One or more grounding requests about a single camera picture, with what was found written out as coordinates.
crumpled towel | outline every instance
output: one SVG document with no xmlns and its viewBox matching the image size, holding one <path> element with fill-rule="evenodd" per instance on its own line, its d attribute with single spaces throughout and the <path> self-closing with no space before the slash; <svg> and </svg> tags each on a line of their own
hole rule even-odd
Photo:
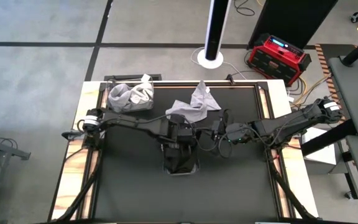
<svg viewBox="0 0 358 224">
<path fill-rule="evenodd" d="M 181 114 L 184 115 L 187 120 L 194 123 L 205 119 L 207 111 L 220 109 L 221 107 L 213 98 L 209 88 L 205 85 L 205 82 L 200 81 L 196 90 L 191 95 L 190 104 L 175 100 L 172 108 L 166 110 L 165 114 Z"/>
<path fill-rule="evenodd" d="M 153 86 L 149 83 L 150 76 L 144 75 L 142 83 L 134 88 L 125 83 L 116 85 L 109 93 L 108 104 L 115 112 L 148 110 L 153 107 Z"/>
</svg>

white power cord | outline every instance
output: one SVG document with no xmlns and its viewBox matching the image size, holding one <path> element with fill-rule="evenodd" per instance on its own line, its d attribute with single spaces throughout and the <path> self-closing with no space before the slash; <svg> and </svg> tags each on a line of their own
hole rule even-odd
<svg viewBox="0 0 358 224">
<path fill-rule="evenodd" d="M 199 47 L 199 48 L 197 48 L 197 49 L 194 50 L 193 53 L 191 53 L 191 55 L 190 55 L 190 60 L 191 60 L 193 63 L 196 63 L 197 65 L 200 65 L 200 64 L 199 64 L 198 62 L 196 62 L 195 60 L 193 60 L 193 55 L 196 53 L 197 50 L 201 50 L 201 49 L 204 49 L 204 47 Z M 243 77 L 243 79 L 246 80 L 246 77 L 243 76 L 243 74 L 242 74 L 240 71 L 238 71 L 238 69 L 236 69 L 235 66 L 234 66 L 232 63 L 229 63 L 229 62 L 223 62 L 223 63 L 226 63 L 226 64 L 228 64 L 228 65 L 231 65 L 231 67 L 233 67 L 233 68 L 235 69 L 235 71 L 237 72 L 237 74 L 240 74 L 240 75 Z"/>
</svg>

black stand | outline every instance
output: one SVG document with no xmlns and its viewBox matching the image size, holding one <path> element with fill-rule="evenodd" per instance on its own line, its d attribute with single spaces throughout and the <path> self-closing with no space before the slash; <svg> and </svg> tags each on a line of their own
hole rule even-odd
<svg viewBox="0 0 358 224">
<path fill-rule="evenodd" d="M 1 143 L 0 143 L 0 151 L 8 153 L 8 154 L 10 154 L 12 156 L 19 156 L 23 160 L 28 160 L 30 158 L 30 155 L 31 155 L 31 152 L 24 152 L 24 151 L 21 151 L 20 149 L 15 149 L 13 147 L 9 147 L 9 146 L 6 146 L 6 145 L 1 144 Z"/>
<path fill-rule="evenodd" d="M 230 7 L 229 0 L 212 0 L 212 10 L 209 12 L 208 30 L 205 42 L 205 58 L 216 60 L 224 32 L 224 24 L 227 19 L 227 9 Z"/>
<path fill-rule="evenodd" d="M 310 155 L 330 144 L 334 144 L 335 142 L 344 139 L 348 135 L 354 134 L 357 134 L 356 128 L 354 127 L 353 121 L 348 119 L 326 133 L 302 144 L 301 148 L 303 156 Z"/>
</svg>

